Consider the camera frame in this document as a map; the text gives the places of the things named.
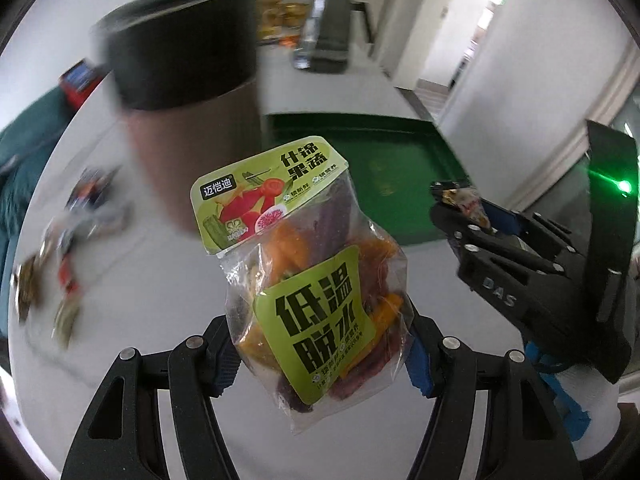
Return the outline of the gloved right hand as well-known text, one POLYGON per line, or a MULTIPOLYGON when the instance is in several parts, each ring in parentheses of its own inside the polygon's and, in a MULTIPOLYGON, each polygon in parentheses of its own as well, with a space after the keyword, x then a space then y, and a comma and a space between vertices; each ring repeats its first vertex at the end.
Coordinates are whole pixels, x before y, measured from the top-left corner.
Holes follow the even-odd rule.
POLYGON ((577 459, 588 460, 602 452, 620 426, 618 385, 587 365, 573 365, 555 373, 538 368, 538 374, 554 395, 553 403, 577 459))

